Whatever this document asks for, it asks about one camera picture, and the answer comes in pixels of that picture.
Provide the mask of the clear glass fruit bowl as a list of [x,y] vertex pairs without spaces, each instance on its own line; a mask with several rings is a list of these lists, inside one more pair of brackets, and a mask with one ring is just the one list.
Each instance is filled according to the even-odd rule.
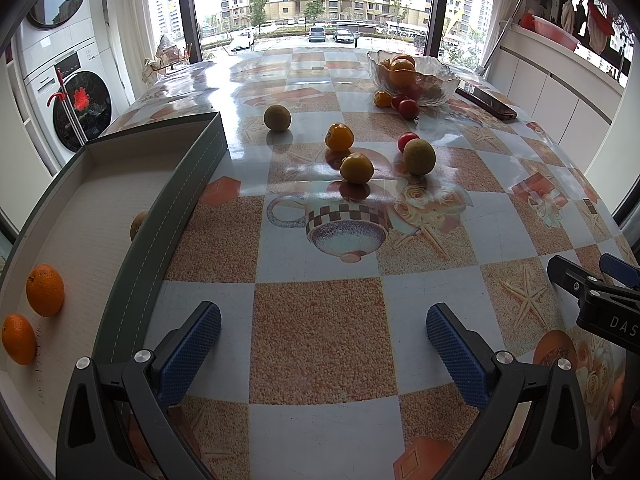
[[[408,58],[416,66],[414,73],[392,73],[394,58]],[[439,106],[454,94],[461,79],[446,64],[432,56],[387,52],[367,53],[368,72],[375,87],[391,96],[403,94],[415,100],[420,107]]]

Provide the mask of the brown round kiwi fruit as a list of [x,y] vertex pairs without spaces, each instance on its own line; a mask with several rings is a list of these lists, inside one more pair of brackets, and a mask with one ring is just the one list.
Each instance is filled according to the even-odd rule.
[[272,104],[264,111],[264,124],[274,132],[285,132],[292,122],[290,111],[281,104]]

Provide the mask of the small orange tomato beside bowl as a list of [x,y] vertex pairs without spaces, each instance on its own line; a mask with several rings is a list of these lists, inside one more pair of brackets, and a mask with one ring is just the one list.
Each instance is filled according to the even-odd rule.
[[393,97],[385,91],[377,91],[374,94],[373,102],[378,108],[386,108],[393,104]]

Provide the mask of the large orange fruit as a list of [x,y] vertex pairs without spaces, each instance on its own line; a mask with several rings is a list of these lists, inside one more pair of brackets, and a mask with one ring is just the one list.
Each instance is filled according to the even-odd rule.
[[26,280],[25,292],[32,310],[44,318],[52,318],[63,307],[65,290],[62,276],[48,264],[32,269]]

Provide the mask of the brown fruit in tray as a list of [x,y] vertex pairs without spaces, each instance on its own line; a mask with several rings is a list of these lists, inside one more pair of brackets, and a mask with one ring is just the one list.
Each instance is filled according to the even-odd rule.
[[141,211],[140,214],[137,214],[134,217],[134,220],[132,220],[130,230],[129,230],[130,240],[134,240],[134,238],[137,235],[137,232],[139,232],[140,228],[142,227],[142,223],[144,222],[147,215],[148,215],[148,212],[145,210],[145,211]]

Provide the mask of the small red tomato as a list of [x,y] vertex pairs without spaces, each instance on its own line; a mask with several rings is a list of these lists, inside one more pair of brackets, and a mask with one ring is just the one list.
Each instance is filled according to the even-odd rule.
[[398,150],[402,153],[403,151],[405,151],[406,145],[412,140],[416,140],[416,139],[419,139],[419,136],[416,133],[413,133],[413,132],[403,133],[397,140]]

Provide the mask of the yellow orange persimmon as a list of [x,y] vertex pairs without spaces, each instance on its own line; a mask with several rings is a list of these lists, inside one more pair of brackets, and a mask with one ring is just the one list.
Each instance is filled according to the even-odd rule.
[[365,185],[371,180],[374,167],[365,154],[352,153],[343,159],[340,174],[346,182]]
[[342,122],[334,122],[329,126],[324,142],[326,142],[326,147],[330,151],[346,152],[352,147],[354,140],[354,133],[348,125]]

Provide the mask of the red plastic basin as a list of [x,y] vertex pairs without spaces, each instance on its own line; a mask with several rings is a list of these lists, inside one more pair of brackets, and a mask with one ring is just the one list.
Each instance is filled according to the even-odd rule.
[[579,41],[559,26],[530,13],[525,13],[520,19],[520,25],[536,34],[546,37],[549,40],[575,51]]

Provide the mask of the white upper dryer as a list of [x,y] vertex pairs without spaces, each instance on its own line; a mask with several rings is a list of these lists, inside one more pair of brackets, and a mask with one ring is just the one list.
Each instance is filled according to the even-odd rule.
[[96,39],[93,0],[37,0],[15,35],[21,68],[29,75],[68,50]]

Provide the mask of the orange on top in bowl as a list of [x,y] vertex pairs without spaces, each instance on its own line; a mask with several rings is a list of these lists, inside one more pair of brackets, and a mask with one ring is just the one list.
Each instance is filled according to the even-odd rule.
[[390,63],[390,71],[392,73],[414,73],[416,66],[408,58],[394,58]]

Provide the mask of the white washing machine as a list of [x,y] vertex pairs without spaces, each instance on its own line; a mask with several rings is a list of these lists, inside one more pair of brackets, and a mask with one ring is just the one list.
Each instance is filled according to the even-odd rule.
[[40,66],[23,64],[24,84],[36,113],[43,140],[55,168],[65,166],[81,148],[64,104],[55,96],[64,92],[70,110],[88,141],[100,136],[127,107],[115,70],[107,63],[109,50],[101,52],[93,39],[81,41]]

